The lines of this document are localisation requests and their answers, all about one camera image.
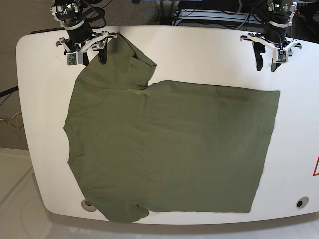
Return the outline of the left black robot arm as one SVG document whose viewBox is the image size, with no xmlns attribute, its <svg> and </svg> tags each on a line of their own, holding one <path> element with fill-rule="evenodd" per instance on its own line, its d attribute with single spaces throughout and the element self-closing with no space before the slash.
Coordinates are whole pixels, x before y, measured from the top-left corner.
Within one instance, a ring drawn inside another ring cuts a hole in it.
<svg viewBox="0 0 319 239">
<path fill-rule="evenodd" d="M 294 47 L 302 48 L 297 40 L 286 39 L 287 30 L 292 26 L 296 11 L 297 3 L 292 0 L 261 0 L 251 7 L 252 16 L 264 29 L 261 33 L 242 35 L 240 40 L 252 43 L 257 71 L 263 68 L 262 54 L 267 48 L 272 52 L 272 72 L 282 64 L 288 63 Z"/>
</svg>

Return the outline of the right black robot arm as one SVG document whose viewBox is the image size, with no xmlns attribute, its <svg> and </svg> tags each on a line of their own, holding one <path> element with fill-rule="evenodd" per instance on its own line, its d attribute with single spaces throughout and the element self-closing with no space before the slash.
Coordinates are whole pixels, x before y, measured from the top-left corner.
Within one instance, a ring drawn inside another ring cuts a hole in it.
<svg viewBox="0 0 319 239">
<path fill-rule="evenodd" d="M 56 46 L 63 46 L 68 66 L 80 64 L 87 66 L 89 49 L 98 52 L 100 64 L 106 64 L 108 41 L 116 38 L 116 33 L 94 31 L 106 26 L 104 9 L 96 6 L 100 2 L 100 0 L 53 1 L 50 12 L 68 34 L 67 39 L 62 37 L 56 42 Z"/>
</svg>

